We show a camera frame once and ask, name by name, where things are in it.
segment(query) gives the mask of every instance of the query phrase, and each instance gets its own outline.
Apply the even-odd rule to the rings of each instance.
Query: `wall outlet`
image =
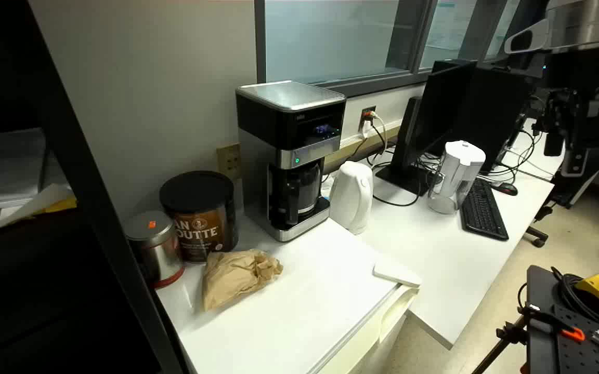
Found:
[[[362,139],[377,135],[374,129],[371,127],[371,120],[366,119],[366,112],[374,112],[374,109],[377,106],[362,108],[361,127],[359,127],[359,132]]]
[[[217,164],[219,173],[229,176],[232,180],[242,178],[239,143],[217,147]]]

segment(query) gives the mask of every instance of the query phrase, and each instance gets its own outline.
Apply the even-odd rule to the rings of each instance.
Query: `coffee maker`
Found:
[[[448,142],[440,161],[438,183],[429,190],[429,208],[440,213],[461,210],[485,159],[488,155],[480,147],[463,139]]]
[[[330,218],[325,155],[339,149],[345,96],[297,80],[236,92],[244,210],[280,240]]]

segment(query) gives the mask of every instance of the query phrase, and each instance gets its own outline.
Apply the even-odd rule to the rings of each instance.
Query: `coffee canister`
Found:
[[[162,288],[184,274],[177,230],[162,212],[142,212],[126,225],[128,238],[151,285]]]
[[[237,245],[233,183],[226,175],[177,175],[160,187],[158,198],[174,218],[188,261],[205,261],[211,252],[232,252]]]

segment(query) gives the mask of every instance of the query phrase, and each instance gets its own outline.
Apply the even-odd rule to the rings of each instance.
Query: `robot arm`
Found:
[[[551,90],[539,127],[548,155],[562,154],[564,176],[581,176],[589,147],[599,146],[599,0],[549,0],[545,19],[515,32],[505,54],[545,51],[544,84]]]

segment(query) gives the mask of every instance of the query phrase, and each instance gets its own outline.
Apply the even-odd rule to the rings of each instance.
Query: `window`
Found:
[[[520,0],[256,0],[259,80],[356,96],[419,80],[436,61],[500,55]]]

